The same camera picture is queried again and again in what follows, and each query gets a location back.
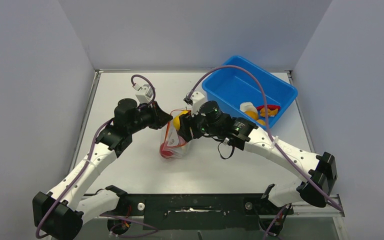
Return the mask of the yellow toy pepper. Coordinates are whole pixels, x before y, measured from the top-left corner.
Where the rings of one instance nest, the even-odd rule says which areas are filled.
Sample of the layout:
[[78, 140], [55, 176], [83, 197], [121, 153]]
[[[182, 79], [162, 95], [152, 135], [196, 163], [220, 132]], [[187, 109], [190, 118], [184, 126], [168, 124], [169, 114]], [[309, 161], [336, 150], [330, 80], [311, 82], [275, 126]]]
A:
[[173, 126], [174, 126], [176, 131], [180, 130], [180, 128], [181, 128], [180, 117], [182, 115], [187, 115], [189, 113], [190, 113], [189, 110], [183, 110], [176, 117], [173, 118]]

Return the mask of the clear zip top bag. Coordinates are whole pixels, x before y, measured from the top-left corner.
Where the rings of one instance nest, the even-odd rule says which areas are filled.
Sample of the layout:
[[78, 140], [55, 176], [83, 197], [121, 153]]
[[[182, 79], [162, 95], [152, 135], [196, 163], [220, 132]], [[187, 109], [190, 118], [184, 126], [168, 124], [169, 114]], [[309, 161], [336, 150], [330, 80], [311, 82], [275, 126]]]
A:
[[[170, 112], [173, 119], [185, 109], [174, 109]], [[180, 159], [186, 155], [189, 146], [188, 143], [178, 134], [178, 131], [173, 126], [173, 120], [170, 121], [161, 132], [160, 145], [165, 144], [166, 148], [170, 149], [174, 156], [170, 159]]]

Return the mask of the red toy apple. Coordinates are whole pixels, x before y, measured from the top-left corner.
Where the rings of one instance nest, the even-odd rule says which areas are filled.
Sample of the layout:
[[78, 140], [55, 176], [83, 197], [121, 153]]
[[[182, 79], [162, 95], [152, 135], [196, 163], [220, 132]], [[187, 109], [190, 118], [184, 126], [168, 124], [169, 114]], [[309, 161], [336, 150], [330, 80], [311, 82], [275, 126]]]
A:
[[159, 154], [165, 159], [173, 158], [175, 155], [170, 148], [166, 148], [165, 144], [161, 144], [159, 147]]

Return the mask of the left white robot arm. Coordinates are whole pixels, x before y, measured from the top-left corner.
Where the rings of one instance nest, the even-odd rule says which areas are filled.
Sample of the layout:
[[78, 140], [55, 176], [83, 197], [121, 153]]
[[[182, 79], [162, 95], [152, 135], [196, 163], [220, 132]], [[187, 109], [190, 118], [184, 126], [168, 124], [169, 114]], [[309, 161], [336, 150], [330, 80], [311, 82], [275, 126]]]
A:
[[102, 190], [84, 199], [92, 183], [132, 143], [133, 134], [150, 128], [162, 129], [173, 117], [158, 103], [138, 104], [131, 98], [121, 99], [114, 116], [95, 132], [88, 153], [74, 169], [48, 192], [38, 192], [32, 200], [35, 236], [52, 236], [73, 240], [82, 226], [99, 215], [114, 210], [123, 192]]

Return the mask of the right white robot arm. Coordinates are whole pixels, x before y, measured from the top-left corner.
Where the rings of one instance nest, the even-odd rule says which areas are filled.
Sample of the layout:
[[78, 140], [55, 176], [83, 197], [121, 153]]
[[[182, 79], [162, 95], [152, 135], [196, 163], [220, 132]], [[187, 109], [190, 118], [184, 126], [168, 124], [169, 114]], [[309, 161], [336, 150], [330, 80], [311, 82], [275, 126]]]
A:
[[297, 176], [297, 180], [289, 184], [272, 183], [266, 188], [261, 199], [266, 213], [275, 213], [280, 207], [296, 202], [318, 208], [331, 205], [341, 210], [341, 206], [330, 199], [337, 180], [332, 154], [320, 155], [290, 145], [246, 118], [222, 112], [213, 100], [204, 103], [196, 114], [180, 114], [178, 121], [177, 132], [186, 142], [201, 137], [215, 138], [221, 144], [272, 161]]

